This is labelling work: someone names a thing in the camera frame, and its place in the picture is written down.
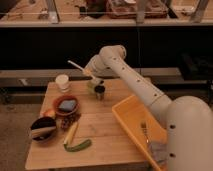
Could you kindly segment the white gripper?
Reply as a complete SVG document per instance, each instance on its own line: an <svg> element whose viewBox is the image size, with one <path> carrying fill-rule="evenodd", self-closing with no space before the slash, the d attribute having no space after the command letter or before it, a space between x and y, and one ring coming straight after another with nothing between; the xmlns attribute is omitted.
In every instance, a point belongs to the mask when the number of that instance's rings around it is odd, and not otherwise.
<svg viewBox="0 0 213 171"><path fill-rule="evenodd" d="M96 75L101 71L101 68L102 68L101 58L98 55L95 55L90 59L90 61L87 63L87 65L83 69L84 75L90 76L93 78L91 79L91 84L94 86L101 84L102 79L95 78Z"/></svg>

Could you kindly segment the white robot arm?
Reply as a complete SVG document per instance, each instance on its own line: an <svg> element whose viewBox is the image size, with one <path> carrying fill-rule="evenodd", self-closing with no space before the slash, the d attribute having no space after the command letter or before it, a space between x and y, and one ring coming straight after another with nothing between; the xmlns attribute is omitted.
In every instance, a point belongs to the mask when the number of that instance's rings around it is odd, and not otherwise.
<svg viewBox="0 0 213 171"><path fill-rule="evenodd" d="M194 96L171 100L127 65L125 57L124 46L104 46L87 63L86 72L112 69L167 129L168 171L213 171L213 110Z"/></svg>

